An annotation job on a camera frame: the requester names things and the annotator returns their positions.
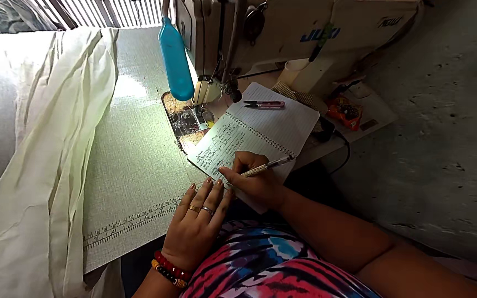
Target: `gold ring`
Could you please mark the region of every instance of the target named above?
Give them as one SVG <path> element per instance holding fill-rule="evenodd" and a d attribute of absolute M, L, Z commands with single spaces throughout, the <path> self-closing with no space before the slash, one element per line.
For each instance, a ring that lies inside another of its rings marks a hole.
<path fill-rule="evenodd" d="M 205 211 L 207 211 L 207 212 L 209 212 L 209 214 L 210 214 L 211 216 L 213 216 L 213 214 L 215 214 L 215 213 L 213 212 L 213 210 L 207 208 L 206 206 L 202 207 L 202 209 L 205 210 Z"/>
<path fill-rule="evenodd" d="M 194 211 L 196 213 L 200 213 L 200 210 L 202 210 L 200 207 L 196 207 L 194 205 L 190 205 L 189 209 L 191 209 L 192 211 Z"/>

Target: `colorful patterned shirt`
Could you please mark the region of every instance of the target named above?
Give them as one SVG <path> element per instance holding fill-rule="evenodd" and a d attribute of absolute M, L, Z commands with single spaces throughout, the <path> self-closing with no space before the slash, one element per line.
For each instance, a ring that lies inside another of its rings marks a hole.
<path fill-rule="evenodd" d="M 287 225 L 235 220 L 222 226 L 215 246 L 182 297 L 380 298 L 321 260 Z"/>

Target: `lined paper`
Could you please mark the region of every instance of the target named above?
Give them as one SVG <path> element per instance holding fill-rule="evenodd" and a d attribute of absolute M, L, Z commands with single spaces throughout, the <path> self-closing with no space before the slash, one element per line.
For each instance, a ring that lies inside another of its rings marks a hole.
<path fill-rule="evenodd" d="M 244 102 L 247 100 L 284 101 L 285 108 L 281 110 L 246 108 Z M 296 155 L 301 152 L 320 115 L 306 105 L 255 82 L 244 91 L 242 101 L 232 104 L 227 111 Z"/>
<path fill-rule="evenodd" d="M 244 107 L 246 100 L 284 101 L 283 109 L 252 109 Z M 228 181 L 218 168 L 231 168 L 236 151 L 266 155 L 274 161 L 289 154 L 294 158 L 301 152 L 320 114 L 301 103 L 286 98 L 257 83 L 251 83 L 243 100 L 232 104 L 209 132 L 187 156 L 213 179 Z M 275 176 L 284 182 L 295 161 L 274 168 Z M 237 190 L 237 197 L 259 213 L 259 208 L 247 195 Z"/>

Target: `gray wall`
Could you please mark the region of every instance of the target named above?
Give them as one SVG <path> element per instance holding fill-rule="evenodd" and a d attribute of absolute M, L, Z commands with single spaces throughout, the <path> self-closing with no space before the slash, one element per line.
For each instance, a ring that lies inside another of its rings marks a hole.
<path fill-rule="evenodd" d="M 355 142 L 333 178 L 383 227 L 477 261 L 477 0 L 435 3 L 367 78 L 400 119 Z"/>

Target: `notebook spiral binding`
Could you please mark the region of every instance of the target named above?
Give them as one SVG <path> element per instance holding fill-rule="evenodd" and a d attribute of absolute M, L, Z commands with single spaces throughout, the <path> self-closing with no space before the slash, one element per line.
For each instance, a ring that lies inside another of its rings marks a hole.
<path fill-rule="evenodd" d="M 287 148 L 281 146 L 279 143 L 275 142 L 274 140 L 268 138 L 267 136 L 265 136 L 264 134 L 262 134 L 261 132 L 257 131 L 256 129 L 254 129 L 253 127 L 249 126 L 248 124 L 242 122 L 242 120 L 238 119 L 237 117 L 235 117 L 234 115 L 226 112 L 225 113 L 226 115 L 228 115 L 230 118 L 232 118 L 235 122 L 237 122 L 239 125 L 242 125 L 244 128 L 246 128 L 247 130 L 249 130 L 250 132 L 256 134 L 259 138 L 263 139 L 266 143 L 270 144 L 271 146 L 273 146 L 275 149 L 281 151 L 282 153 L 285 153 L 286 155 L 291 155 L 292 157 L 296 157 L 297 154 L 294 154 L 292 151 L 288 150 Z"/>

